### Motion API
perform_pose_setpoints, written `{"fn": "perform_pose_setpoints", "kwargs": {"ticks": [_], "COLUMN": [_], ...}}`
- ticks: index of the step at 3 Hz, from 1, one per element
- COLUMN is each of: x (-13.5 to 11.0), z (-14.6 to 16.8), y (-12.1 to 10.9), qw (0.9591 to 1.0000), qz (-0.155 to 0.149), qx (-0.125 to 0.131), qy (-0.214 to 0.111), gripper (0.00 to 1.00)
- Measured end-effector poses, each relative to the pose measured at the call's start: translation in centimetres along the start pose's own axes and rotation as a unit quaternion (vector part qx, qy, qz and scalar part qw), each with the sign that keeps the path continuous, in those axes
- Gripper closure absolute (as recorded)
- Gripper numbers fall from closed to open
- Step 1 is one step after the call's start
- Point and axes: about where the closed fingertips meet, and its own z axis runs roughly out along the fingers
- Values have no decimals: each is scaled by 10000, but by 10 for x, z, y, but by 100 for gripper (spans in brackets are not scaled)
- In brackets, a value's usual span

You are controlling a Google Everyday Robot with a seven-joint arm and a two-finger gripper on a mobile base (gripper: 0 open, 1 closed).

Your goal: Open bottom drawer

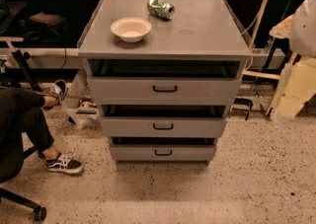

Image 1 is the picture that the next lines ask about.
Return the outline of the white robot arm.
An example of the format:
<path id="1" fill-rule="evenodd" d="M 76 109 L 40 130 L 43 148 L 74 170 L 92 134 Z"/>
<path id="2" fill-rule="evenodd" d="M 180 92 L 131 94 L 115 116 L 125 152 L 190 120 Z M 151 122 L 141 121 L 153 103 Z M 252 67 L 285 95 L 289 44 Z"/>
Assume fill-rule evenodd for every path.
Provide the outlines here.
<path id="1" fill-rule="evenodd" d="M 301 56 L 286 63 L 277 85 L 271 120 L 293 120 L 305 103 L 316 95 L 316 0 L 304 0 L 295 13 L 270 30 L 276 38 L 288 38 L 289 48 Z"/>

